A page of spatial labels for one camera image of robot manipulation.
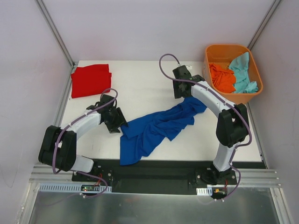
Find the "blue t shirt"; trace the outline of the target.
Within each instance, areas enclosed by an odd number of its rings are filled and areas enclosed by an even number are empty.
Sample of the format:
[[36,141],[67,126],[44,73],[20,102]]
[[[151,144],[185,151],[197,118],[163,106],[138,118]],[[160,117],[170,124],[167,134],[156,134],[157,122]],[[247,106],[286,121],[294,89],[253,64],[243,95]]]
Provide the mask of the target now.
[[132,165],[148,157],[165,138],[172,141],[188,125],[194,125],[194,116],[206,109],[201,101],[188,97],[166,111],[151,113],[123,125],[120,165]]

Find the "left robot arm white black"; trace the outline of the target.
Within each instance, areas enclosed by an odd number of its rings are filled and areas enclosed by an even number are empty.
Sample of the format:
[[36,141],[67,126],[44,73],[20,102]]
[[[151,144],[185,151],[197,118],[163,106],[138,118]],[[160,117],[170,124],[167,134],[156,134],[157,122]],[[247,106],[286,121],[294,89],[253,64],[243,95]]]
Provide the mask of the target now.
[[60,171],[80,171],[83,177],[93,182],[99,176],[94,160],[77,154],[77,141],[91,129],[105,124],[109,133],[119,133],[119,128],[128,123],[117,106],[116,97],[102,94],[100,100],[86,108],[84,113],[64,126],[49,126],[42,141],[38,160]]

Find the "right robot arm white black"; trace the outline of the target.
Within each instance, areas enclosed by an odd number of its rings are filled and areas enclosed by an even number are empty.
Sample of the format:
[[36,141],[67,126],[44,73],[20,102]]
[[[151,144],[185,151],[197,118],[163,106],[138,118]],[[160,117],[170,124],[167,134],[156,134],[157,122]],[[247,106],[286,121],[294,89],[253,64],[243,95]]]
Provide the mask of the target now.
[[173,70],[175,98],[194,97],[217,117],[216,137],[219,147],[210,169],[200,175],[203,182],[221,184],[231,173],[235,148],[249,135],[247,108],[225,99],[200,75],[192,76],[185,65]]

